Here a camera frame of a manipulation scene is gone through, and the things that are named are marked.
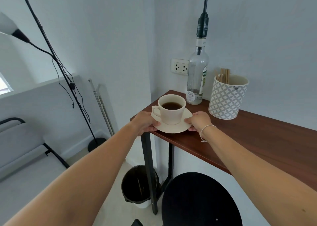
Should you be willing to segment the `person's left hand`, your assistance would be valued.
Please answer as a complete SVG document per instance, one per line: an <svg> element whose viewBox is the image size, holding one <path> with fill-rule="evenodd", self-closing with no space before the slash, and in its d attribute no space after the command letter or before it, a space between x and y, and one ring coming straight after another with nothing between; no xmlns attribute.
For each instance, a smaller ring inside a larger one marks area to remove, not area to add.
<svg viewBox="0 0 317 226"><path fill-rule="evenodd" d="M135 128L137 132L137 136L141 136L146 132L157 131L157 128L151 127L149 123L149 119L153 118L151 116L151 112L141 111L139 112L131 121L131 124Z"/></svg>

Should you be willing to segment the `cream coffee cup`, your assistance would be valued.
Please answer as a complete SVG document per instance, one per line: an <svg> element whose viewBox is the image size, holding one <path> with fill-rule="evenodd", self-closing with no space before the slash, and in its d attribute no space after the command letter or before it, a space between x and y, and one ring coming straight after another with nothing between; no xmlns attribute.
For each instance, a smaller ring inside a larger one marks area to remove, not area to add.
<svg viewBox="0 0 317 226"><path fill-rule="evenodd" d="M158 105L152 106L152 113L167 125L180 123L184 114L186 101L183 97L168 94L158 99Z"/></svg>

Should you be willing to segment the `cream saucer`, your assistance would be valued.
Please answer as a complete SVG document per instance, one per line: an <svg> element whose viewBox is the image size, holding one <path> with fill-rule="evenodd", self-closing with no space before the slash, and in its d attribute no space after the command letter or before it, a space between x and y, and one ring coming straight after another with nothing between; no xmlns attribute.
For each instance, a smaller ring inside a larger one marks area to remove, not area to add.
<svg viewBox="0 0 317 226"><path fill-rule="evenodd" d="M181 133L181 132L187 131L192 126L192 124L186 123L184 121L186 118L192 117L192 113L187 108L184 109L184 113L181 117L181 121L175 125L168 125L168 124L163 123L161 118L154 114L154 111L157 111L157 112L159 111L158 106L152 106L152 110L153 111L151 113L151 116L155 120L160 122L159 126L154 126L154 127L157 128L161 132L165 132L165 133L169 133L169 134L176 134L176 133Z"/></svg>

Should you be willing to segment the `grey sofa with black frame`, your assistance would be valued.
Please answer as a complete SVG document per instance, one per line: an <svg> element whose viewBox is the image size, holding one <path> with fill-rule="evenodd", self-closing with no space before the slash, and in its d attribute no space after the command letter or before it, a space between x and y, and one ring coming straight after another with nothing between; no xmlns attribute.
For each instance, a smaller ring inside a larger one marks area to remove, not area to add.
<svg viewBox="0 0 317 226"><path fill-rule="evenodd" d="M69 164L21 118L0 121L0 226L63 173Z"/></svg>

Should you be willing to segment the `white trash bin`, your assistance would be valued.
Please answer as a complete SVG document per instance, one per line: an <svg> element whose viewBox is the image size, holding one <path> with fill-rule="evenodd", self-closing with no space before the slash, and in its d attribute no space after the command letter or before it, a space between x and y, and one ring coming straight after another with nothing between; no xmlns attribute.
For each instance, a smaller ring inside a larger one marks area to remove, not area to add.
<svg viewBox="0 0 317 226"><path fill-rule="evenodd" d="M150 206L152 204L151 200L146 200L142 203L133 203L137 208L140 208L140 209L144 209L144 208L147 208L148 206Z"/></svg>

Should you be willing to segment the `window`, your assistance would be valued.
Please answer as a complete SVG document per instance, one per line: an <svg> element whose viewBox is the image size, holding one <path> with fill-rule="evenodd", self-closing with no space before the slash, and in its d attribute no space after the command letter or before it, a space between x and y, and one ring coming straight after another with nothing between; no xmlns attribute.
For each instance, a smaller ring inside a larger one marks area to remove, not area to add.
<svg viewBox="0 0 317 226"><path fill-rule="evenodd" d="M0 96L5 95L7 93L11 93L14 90L10 86L10 84L7 82L5 77L0 72Z"/></svg>

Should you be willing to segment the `white metal rods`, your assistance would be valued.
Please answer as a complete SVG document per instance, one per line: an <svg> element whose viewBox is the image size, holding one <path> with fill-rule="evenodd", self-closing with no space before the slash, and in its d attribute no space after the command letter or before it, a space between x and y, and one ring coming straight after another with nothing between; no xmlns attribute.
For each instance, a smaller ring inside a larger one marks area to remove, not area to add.
<svg viewBox="0 0 317 226"><path fill-rule="evenodd" d="M107 128L109 130L109 133L110 133L111 136L113 136L114 135L113 126L111 124L110 118L109 118L108 113L107 113L106 108L105 108L105 104L104 104L104 102L102 100L102 97L101 97L101 94L100 94L100 86L101 85L99 84L97 86L97 88L95 88L91 78L88 79L88 82L91 85L91 88L93 90L94 96L95 96L95 98L97 100L97 103L98 103L99 108L101 110L101 113L102 113L102 115L104 117L104 120L105 120L105 123L107 125Z"/></svg>

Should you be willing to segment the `person's right forearm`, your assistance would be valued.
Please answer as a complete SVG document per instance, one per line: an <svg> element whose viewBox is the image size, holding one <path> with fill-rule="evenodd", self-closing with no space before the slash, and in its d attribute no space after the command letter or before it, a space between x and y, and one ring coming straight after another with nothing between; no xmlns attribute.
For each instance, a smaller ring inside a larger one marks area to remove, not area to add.
<svg viewBox="0 0 317 226"><path fill-rule="evenodd" d="M271 226L317 226L317 191L214 127L203 138Z"/></svg>

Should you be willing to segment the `white wall socket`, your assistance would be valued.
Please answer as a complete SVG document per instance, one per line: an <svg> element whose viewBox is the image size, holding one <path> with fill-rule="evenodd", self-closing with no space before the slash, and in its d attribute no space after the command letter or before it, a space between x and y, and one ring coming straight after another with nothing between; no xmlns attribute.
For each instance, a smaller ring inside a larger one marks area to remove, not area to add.
<svg viewBox="0 0 317 226"><path fill-rule="evenodd" d="M188 75L188 60L171 59L171 72L179 75Z"/></svg>

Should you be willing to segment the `clear glass bottle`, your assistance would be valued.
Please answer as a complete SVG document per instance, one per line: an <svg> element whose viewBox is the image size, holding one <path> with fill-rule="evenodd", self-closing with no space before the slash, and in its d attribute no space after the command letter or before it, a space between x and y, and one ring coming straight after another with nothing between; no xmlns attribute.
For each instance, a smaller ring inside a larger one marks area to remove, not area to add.
<svg viewBox="0 0 317 226"><path fill-rule="evenodd" d="M198 105L203 99L209 56L205 52L206 38L196 39L196 50L190 56L188 63L188 81L186 102Z"/></svg>

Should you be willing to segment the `white wrist band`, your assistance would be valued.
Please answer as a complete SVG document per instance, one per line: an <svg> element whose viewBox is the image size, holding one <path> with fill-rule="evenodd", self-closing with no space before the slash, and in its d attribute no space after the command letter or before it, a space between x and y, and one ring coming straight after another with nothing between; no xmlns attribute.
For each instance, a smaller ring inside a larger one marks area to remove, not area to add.
<svg viewBox="0 0 317 226"><path fill-rule="evenodd" d="M203 138L203 131L204 131L204 129L207 128L207 127L217 128L217 127L216 127L215 125L213 125L213 124L209 124L209 125L204 126L204 127L202 128L202 130L200 131L200 133L199 133L200 139L201 139L201 142L202 142L202 143L207 143L207 142L208 142L208 141L205 140L205 138Z"/></svg>

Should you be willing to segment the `black floor lamp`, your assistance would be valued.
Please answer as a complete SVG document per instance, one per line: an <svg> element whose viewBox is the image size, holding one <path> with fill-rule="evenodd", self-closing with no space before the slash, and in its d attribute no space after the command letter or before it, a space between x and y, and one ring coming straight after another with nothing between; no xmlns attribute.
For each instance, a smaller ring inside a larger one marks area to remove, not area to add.
<svg viewBox="0 0 317 226"><path fill-rule="evenodd" d="M91 132L91 135L93 136L93 140L91 140L90 143L88 144L88 152L91 152L94 149L96 149L98 146L100 146L102 143L104 143L106 141L106 139L103 137L96 137L94 135L92 128L90 126L91 121L90 121L89 114L84 107L83 97L82 97L81 93L79 92L79 90L74 82L73 76L71 76L69 71L64 67L64 65L61 63L60 59L58 58L57 54L55 53L52 45L50 44L50 41L48 40L48 38L45 34L45 31L43 29L42 24L40 23L39 19L37 18L37 16L34 13L33 8L31 7L29 0L24 0L24 1L26 2L26 5L27 5L29 11L31 12L31 14L32 14L47 46L49 47L50 52L47 52L47 51L39 48L38 46L36 46L34 43L32 43L30 41L30 39L19 29L19 27L16 25L16 23L13 20L11 20L7 15L5 15L3 13L0 15L0 33L12 36L20 41L23 41L27 44L32 45L37 50L50 55L52 57L52 61L56 62L59 70L61 71L61 74L63 75L63 77L64 77L64 79L69 87L70 92L72 93L72 96L70 96L69 93L68 93L68 95L70 98L72 98L72 97L74 98L74 100L72 100L73 108L74 108L74 101L76 101L76 103L77 103L77 105L78 105L78 107L79 107L79 109L80 109L80 111L85 119L85 122L86 122L86 124Z"/></svg>

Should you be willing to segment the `black pump dispenser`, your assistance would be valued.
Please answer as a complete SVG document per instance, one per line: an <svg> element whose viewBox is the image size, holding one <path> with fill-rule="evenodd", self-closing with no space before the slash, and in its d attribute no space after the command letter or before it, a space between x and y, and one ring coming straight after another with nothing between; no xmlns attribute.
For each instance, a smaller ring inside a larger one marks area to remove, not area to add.
<svg viewBox="0 0 317 226"><path fill-rule="evenodd" d="M207 37L209 24L209 17L207 14L207 3L208 0L204 0L203 12L201 13L200 18L198 19L196 31L196 37L198 39L205 39Z"/></svg>

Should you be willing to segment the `person's right hand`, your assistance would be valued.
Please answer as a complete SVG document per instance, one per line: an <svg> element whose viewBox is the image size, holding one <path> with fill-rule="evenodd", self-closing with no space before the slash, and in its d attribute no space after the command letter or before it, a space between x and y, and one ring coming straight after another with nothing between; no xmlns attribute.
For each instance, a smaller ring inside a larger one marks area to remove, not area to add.
<svg viewBox="0 0 317 226"><path fill-rule="evenodd" d="M192 114L192 117L196 117L196 124L191 124L191 127L188 129L188 131L200 133L204 126L212 124L211 119L206 112L195 112Z"/></svg>

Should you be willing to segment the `person's left forearm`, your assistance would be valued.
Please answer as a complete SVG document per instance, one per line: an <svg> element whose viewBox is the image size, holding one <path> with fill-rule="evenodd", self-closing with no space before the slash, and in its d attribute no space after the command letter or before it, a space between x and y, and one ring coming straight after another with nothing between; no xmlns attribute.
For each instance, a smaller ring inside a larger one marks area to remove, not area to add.
<svg viewBox="0 0 317 226"><path fill-rule="evenodd" d="M136 138L130 122L68 168L3 226L92 226Z"/></svg>

